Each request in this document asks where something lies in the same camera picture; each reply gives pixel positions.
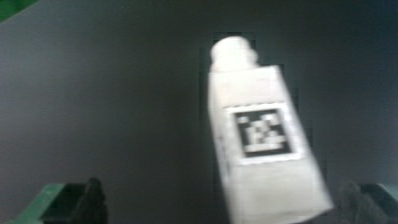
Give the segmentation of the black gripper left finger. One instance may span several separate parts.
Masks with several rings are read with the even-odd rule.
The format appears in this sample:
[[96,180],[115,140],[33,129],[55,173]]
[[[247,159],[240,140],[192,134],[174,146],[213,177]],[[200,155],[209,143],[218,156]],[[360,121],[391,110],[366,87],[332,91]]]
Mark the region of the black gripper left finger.
[[48,184],[19,214],[19,224],[108,224],[101,182]]

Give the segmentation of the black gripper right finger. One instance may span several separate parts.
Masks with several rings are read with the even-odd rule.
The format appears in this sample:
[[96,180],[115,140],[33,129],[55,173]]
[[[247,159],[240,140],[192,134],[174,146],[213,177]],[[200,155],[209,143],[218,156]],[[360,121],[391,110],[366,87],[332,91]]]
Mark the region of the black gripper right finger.
[[398,224],[398,185],[346,182],[339,189],[339,224]]

